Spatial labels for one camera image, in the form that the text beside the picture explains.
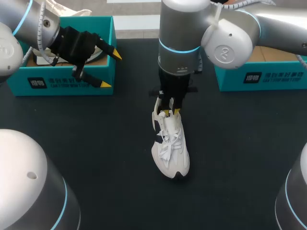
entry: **white sneaker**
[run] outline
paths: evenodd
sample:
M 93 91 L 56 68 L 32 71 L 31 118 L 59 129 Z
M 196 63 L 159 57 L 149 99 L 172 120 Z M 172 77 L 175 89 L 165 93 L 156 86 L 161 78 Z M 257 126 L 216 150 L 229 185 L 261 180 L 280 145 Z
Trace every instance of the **white sneaker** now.
M 35 60 L 35 63 L 39 66 L 41 65 L 50 65 L 43 57 L 42 57 L 42 54 L 36 50 L 36 49 L 33 49 L 33 54 L 34 54 L 34 60 Z M 49 48 L 46 48 L 45 49 L 45 54 L 47 54 L 48 57 L 50 58 L 54 58 L 56 55 L 53 54 L 51 52 L 51 50 Z M 95 47 L 95 52 L 91 55 L 91 57 L 87 60 L 87 63 L 91 63 L 93 61 L 97 61 L 99 59 L 101 59 L 102 57 L 104 57 L 106 54 L 102 52 L 101 49 L 99 49 L 98 47 Z M 59 58 L 59 61 L 58 63 L 66 63 L 67 61 L 62 59 L 62 58 Z
M 170 110 L 167 117 L 164 111 L 158 111 L 160 105 L 161 99 L 158 98 L 153 111 L 153 128 L 156 131 L 152 148 L 154 162 L 169 178 L 186 176 L 190 160 L 180 113 L 174 115 Z

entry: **glowing blue ring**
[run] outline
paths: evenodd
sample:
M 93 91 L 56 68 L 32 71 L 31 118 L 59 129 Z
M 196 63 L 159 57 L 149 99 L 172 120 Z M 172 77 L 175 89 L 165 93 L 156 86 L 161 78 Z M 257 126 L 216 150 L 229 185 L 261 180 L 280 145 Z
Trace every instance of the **glowing blue ring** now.
M 13 32 L 13 36 L 15 36 L 15 35 L 17 34 L 18 30 L 19 30 L 20 27 L 23 25 L 23 23 L 24 23 L 24 21 L 25 21 L 25 18 L 28 16 L 28 13 L 29 13 L 29 11 L 30 11 L 30 9 L 31 9 L 32 3 L 33 3 L 33 0 L 30 0 L 29 5 L 28 5 L 28 8 L 27 8 L 27 10 L 26 10 L 25 13 L 24 13 L 23 18 L 21 19 L 21 21 L 19 22 L 18 26 L 16 27 L 16 29 L 15 29 L 14 32 Z
M 261 37 L 261 26 L 260 26 L 260 22 L 259 22 L 258 18 L 256 18 L 256 17 L 255 17 L 254 15 L 252 15 L 251 13 L 246 12 L 246 11 L 243 11 L 243 10 L 236 10 L 236 11 L 246 13 L 246 14 L 252 16 L 252 17 L 256 20 L 256 22 L 258 23 L 259 29 L 260 29 L 260 35 L 259 35 L 259 37 Z
M 65 185 L 65 201 L 64 201 L 64 206 L 63 206 L 63 209 L 62 209 L 62 211 L 61 211 L 61 214 L 60 214 L 60 216 L 59 216 L 57 222 L 53 225 L 53 227 L 51 228 L 51 230 L 54 230 L 54 229 L 57 227 L 57 225 L 59 224 L 60 220 L 62 219 L 62 216 L 63 216 L 64 211 L 65 211 L 65 208 L 66 208 L 66 204 L 67 204 L 67 187 L 66 187 L 66 183 L 65 183 L 64 178 L 63 178 L 63 181 L 64 181 L 64 185 Z
M 288 205 L 289 205 L 289 208 L 291 209 L 293 215 L 295 216 L 295 218 L 297 219 L 297 221 L 305 228 L 307 229 L 306 225 L 298 218 L 298 216 L 295 214 L 292 206 L 290 205 L 290 201 L 289 201 L 289 198 L 288 198 L 288 193 L 287 193 L 287 183 L 288 183 L 288 177 L 290 175 L 290 172 L 288 173 L 288 176 L 287 176 L 287 179 L 286 179 L 286 184 L 285 184 L 285 190 L 286 190 L 286 198 L 287 198 L 287 202 L 288 202 Z
M 178 51 L 178 50 L 174 50 L 174 49 L 170 49 L 170 48 L 166 47 L 165 45 L 163 45 L 163 43 L 161 42 L 160 39 L 159 39 L 159 41 L 160 41 L 160 44 L 161 44 L 165 49 L 167 49 L 167 50 L 169 50 L 169 51 L 171 51 L 171 52 L 173 52 L 173 53 L 177 53 L 177 54 L 189 54 L 189 53 L 193 53 L 194 51 L 196 51 L 196 50 L 198 50 L 198 49 L 200 48 L 200 46 L 199 46 L 199 47 L 197 47 L 197 48 L 195 48 L 195 49 L 193 49 L 193 50 Z

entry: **shoelace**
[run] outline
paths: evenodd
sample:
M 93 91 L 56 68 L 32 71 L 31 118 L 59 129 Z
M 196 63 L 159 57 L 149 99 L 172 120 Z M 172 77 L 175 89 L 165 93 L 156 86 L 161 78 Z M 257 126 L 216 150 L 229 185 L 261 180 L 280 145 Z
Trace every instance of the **shoelace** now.
M 168 166 L 168 162 L 172 155 L 172 150 L 178 150 L 181 148 L 181 129 L 179 129 L 179 131 L 174 134 L 169 134 L 168 132 L 161 130 L 159 134 L 162 136 L 163 139 L 162 149 L 159 153 L 159 158 L 162 158 L 163 160 L 167 161 Z

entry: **black tabletop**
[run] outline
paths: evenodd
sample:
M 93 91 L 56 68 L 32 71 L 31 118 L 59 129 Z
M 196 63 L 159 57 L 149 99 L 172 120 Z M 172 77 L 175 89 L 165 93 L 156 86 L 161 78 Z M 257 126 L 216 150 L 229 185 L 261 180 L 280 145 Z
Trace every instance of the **black tabletop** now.
M 307 142 L 307 91 L 219 92 L 213 66 L 182 109 L 191 169 L 170 181 L 152 155 L 158 41 L 118 40 L 113 96 L 18 97 L 0 128 L 24 132 L 75 192 L 82 230 L 277 230 L 274 203 Z

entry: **white cable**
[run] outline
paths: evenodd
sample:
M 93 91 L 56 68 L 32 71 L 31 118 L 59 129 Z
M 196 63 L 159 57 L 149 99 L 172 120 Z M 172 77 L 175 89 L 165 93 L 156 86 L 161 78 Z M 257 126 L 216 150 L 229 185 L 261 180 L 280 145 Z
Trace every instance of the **white cable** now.
M 305 69 L 307 69 L 307 63 L 302 59 L 300 55 L 296 55 L 297 60 L 303 65 Z
M 243 7 L 243 6 L 247 6 L 247 5 L 256 3 L 256 2 L 264 2 L 264 3 L 268 3 L 268 4 L 276 6 L 275 2 L 273 2 L 272 0 L 246 0 L 246 1 L 239 2 L 239 3 L 236 3 L 236 4 L 232 4 L 232 5 L 223 5 L 223 9 L 235 10 L 235 9 L 238 9 L 238 8 Z M 211 4 L 213 4 L 215 6 L 218 5 L 218 3 L 215 3 L 215 2 L 212 2 L 212 1 L 211 1 Z
M 45 54 L 44 48 L 43 48 L 43 20 L 45 16 L 45 9 L 46 9 L 46 2 L 43 1 L 41 8 L 40 8 L 40 13 L 39 13 L 39 20 L 38 20 L 38 31 L 37 31 L 37 46 L 38 50 L 41 53 L 42 57 L 48 62 L 49 64 L 53 63 L 53 60 L 48 57 L 48 55 Z
M 24 58 L 23 58 L 22 64 L 23 64 L 25 61 L 28 60 L 28 58 L 29 58 L 29 56 L 31 55 L 32 51 L 33 51 L 33 47 L 30 47 L 29 50 L 28 50 L 28 52 L 25 54 L 25 56 L 24 56 Z

